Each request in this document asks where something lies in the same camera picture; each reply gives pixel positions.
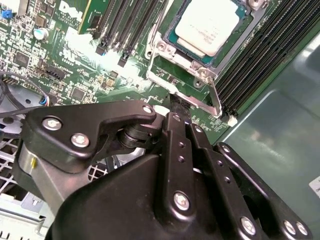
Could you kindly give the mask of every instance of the white sticker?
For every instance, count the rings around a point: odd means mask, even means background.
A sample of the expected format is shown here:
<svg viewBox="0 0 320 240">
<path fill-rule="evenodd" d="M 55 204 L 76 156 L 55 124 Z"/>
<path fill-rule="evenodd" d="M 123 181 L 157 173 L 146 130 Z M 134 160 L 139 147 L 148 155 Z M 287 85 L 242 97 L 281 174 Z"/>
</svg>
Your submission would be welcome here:
<svg viewBox="0 0 320 240">
<path fill-rule="evenodd" d="M 320 198 L 320 176 L 309 183 L 310 188 L 318 195 Z"/>
</svg>

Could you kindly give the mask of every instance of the black clamp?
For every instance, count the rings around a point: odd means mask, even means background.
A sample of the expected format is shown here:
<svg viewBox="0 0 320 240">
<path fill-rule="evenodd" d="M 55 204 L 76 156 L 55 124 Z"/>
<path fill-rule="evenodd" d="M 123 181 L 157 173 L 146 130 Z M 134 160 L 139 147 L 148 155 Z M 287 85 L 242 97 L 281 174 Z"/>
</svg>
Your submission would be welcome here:
<svg viewBox="0 0 320 240">
<path fill-rule="evenodd" d="M 137 147 L 147 154 L 85 180 L 93 162 Z M 230 146 L 141 101 L 37 109 L 15 162 L 16 181 L 23 172 L 54 206 L 47 239 L 312 239 Z"/>
</svg>

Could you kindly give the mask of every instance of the white connector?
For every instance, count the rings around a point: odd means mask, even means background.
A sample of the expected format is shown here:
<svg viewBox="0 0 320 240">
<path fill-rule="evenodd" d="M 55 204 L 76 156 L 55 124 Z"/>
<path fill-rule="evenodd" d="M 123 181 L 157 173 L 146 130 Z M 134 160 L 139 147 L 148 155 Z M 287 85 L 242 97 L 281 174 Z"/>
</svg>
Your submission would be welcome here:
<svg viewBox="0 0 320 240">
<path fill-rule="evenodd" d="M 18 16 L 25 15 L 28 8 L 28 0 L 0 0 L 0 4 Z"/>
</svg>

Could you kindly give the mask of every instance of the gray metal panel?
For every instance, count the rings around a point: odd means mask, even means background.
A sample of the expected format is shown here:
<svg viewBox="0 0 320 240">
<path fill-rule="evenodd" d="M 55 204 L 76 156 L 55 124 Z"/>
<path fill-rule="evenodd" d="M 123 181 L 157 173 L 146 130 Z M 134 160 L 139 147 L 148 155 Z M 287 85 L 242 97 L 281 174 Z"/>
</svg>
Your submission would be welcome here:
<svg viewBox="0 0 320 240">
<path fill-rule="evenodd" d="M 320 34 L 220 139 L 228 143 L 320 239 Z"/>
</svg>

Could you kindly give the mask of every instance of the motherboard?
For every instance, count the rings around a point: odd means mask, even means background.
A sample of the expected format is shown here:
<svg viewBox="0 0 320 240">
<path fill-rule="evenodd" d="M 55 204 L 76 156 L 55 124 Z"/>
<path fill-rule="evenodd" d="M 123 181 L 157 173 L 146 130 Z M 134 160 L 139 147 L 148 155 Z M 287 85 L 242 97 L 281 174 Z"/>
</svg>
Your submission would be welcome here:
<svg viewBox="0 0 320 240">
<path fill-rule="evenodd" d="M 32 80 L 51 104 L 166 106 L 176 96 L 212 143 L 320 29 L 314 0 L 0 4 L 0 70 Z"/>
</svg>

